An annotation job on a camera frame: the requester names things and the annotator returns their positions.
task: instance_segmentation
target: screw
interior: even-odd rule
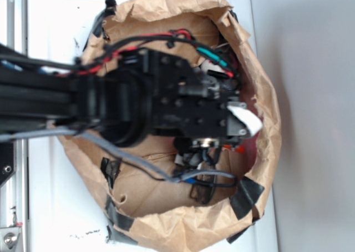
[[[12,170],[12,168],[9,165],[4,167],[4,171],[7,172],[7,173],[11,172],[11,170]]]
[[[196,104],[197,104],[197,106],[203,106],[205,104],[205,102],[202,99],[200,99],[197,101]]]
[[[163,105],[167,105],[169,103],[169,99],[167,97],[162,97],[160,103]]]
[[[161,62],[162,64],[169,64],[169,63],[170,63],[170,58],[167,57],[167,56],[164,56],[164,57],[162,57],[162,58],[160,59],[160,62]]]
[[[246,135],[247,131],[245,129],[239,130],[239,135]]]
[[[182,67],[182,61],[176,61],[175,62],[175,66],[178,67],[178,68],[181,68]]]
[[[176,101],[175,101],[175,106],[177,106],[177,107],[181,107],[182,105],[183,105],[183,101],[180,99],[180,98],[178,98]]]
[[[222,127],[226,127],[226,120],[220,120],[219,124]]]
[[[202,124],[202,123],[204,123],[204,120],[202,118],[197,118],[196,123]]]

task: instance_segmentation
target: green wire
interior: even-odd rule
[[[205,48],[201,48],[201,47],[196,48],[196,50],[199,51],[199,52],[202,52],[205,55],[207,55],[208,57],[210,57],[214,61],[217,61],[223,67],[227,67],[228,64],[225,61],[223,61],[219,56],[217,56],[216,54],[213,54],[209,50],[207,50]]]

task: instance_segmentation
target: cable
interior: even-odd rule
[[[57,127],[54,129],[43,129],[35,130],[29,132],[19,132],[15,134],[0,134],[1,142],[10,142],[17,139],[28,139],[28,138],[38,138],[38,137],[48,137],[53,135],[75,135],[78,131],[70,130],[67,127]]]
[[[139,167],[139,166],[137,166],[137,165],[134,165],[134,164],[129,163],[129,162],[125,162],[125,161],[123,161],[123,160],[122,160],[122,163],[123,163],[123,164],[126,164],[126,165],[128,165],[128,166],[131,166],[131,167],[133,167],[133,168],[135,168],[135,169],[141,170],[142,172],[144,172],[145,174],[147,174],[149,177],[151,177],[152,179],[154,179],[154,180],[156,180],[156,181],[166,181],[165,179],[161,179],[161,178],[154,177],[154,176],[151,175],[147,170],[145,170],[145,169],[143,169],[143,168],[141,168],[141,167]]]
[[[20,132],[20,133],[15,133],[15,134],[0,134],[0,142],[10,142],[16,139],[28,139],[28,138],[39,138],[39,137],[48,137],[48,136],[54,136],[54,135],[77,135],[78,131],[76,130],[71,130],[67,127],[57,127],[54,129],[44,129],[44,130],[36,130],[36,131],[29,131],[29,132]],[[111,155],[117,157],[117,158],[124,158],[128,161],[134,162],[136,164],[141,165],[142,167],[145,167],[147,169],[150,169],[156,173],[158,173],[163,179],[156,178],[152,176],[150,173],[148,173],[145,169],[142,167],[136,166],[132,163],[124,162],[127,165],[130,165],[133,168],[140,169],[144,171],[147,175],[152,177],[155,180],[166,180],[172,183],[178,183],[182,182],[185,180],[188,180],[190,178],[196,177],[198,175],[222,175],[227,178],[232,178],[235,179],[235,176],[231,173],[223,172],[220,170],[192,170],[188,173],[184,173],[178,177],[171,177],[168,173],[160,169],[159,167],[155,166],[154,164],[150,163],[149,161],[140,158],[136,155],[132,155],[128,152],[125,152],[118,147],[116,147],[114,144],[111,142],[103,139],[102,137],[98,137],[92,133],[89,132],[83,132],[78,134],[79,137],[85,138],[97,146],[101,147],[102,149],[106,150],[108,153]]]
[[[125,39],[122,39],[110,46],[106,47],[106,51],[104,54],[98,58],[95,59],[95,62],[89,65],[86,65],[87,69],[90,69],[98,64],[100,64],[107,56],[110,56],[112,53],[114,53],[115,50],[119,49],[120,47],[123,47],[131,42],[136,42],[136,41],[168,41],[168,42],[180,42],[180,43],[187,43],[192,46],[194,46],[198,52],[201,52],[203,56],[207,59],[210,59],[214,62],[217,62],[218,64],[221,65],[221,67],[225,68],[227,71],[235,72],[233,67],[227,63],[226,60],[222,59],[220,56],[216,55],[216,53],[211,49],[209,46],[204,45],[198,41],[195,41],[193,39],[183,39],[183,38],[178,38],[174,36],[160,36],[157,34],[156,36],[134,36],[134,37],[128,37]]]
[[[23,58],[19,56],[6,55],[6,54],[0,54],[0,60],[9,61],[12,63],[15,62],[15,63],[32,64],[32,65],[37,65],[39,67],[49,66],[49,67],[65,69],[65,70],[79,70],[79,65],[50,62],[41,59]]]
[[[152,171],[158,173],[162,178],[172,183],[178,183],[186,179],[196,177],[198,175],[221,175],[227,178],[235,179],[235,176],[233,174],[228,172],[223,172],[221,170],[192,170],[188,173],[181,174],[178,177],[171,177],[168,173],[166,173],[159,167],[155,166],[154,164],[150,163],[149,161],[119,149],[114,144],[103,139],[102,137],[98,137],[89,132],[83,132],[79,134],[79,136],[93,142],[94,144],[106,150],[114,157],[124,158],[126,161],[134,162],[144,168],[151,169]]]

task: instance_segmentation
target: mounting hole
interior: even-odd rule
[[[4,171],[5,171],[6,173],[11,172],[11,171],[12,171],[11,166],[6,166],[6,167],[4,167]]]

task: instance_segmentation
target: gray wall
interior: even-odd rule
[[[354,251],[355,0],[251,0],[280,102],[279,250]]]

